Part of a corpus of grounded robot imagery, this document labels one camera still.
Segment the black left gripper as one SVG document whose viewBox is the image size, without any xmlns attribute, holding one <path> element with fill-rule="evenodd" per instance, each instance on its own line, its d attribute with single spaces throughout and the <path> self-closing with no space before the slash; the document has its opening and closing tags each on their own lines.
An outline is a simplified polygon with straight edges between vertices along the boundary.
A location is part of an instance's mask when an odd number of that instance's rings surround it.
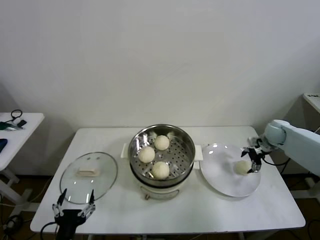
<svg viewBox="0 0 320 240">
<path fill-rule="evenodd" d="M 86 222 L 96 210 L 94 190 L 92 189 L 88 205 L 83 209 L 62 209 L 67 189 L 58 197 L 56 203 L 52 205 L 55 223 L 59 226 L 56 238 L 74 238 L 78 226 Z"/>
</svg>

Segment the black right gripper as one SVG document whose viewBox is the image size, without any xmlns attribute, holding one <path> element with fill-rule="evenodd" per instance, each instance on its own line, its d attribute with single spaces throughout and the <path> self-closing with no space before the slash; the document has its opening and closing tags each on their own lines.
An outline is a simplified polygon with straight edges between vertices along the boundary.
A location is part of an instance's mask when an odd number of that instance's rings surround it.
<svg viewBox="0 0 320 240">
<path fill-rule="evenodd" d="M 247 171 L 248 174 L 258 173 L 262 166 L 262 160 L 265 159 L 264 152 L 261 147 L 244 147 L 241 152 L 241 158 L 249 154 L 251 159 L 251 168 Z"/>
</svg>

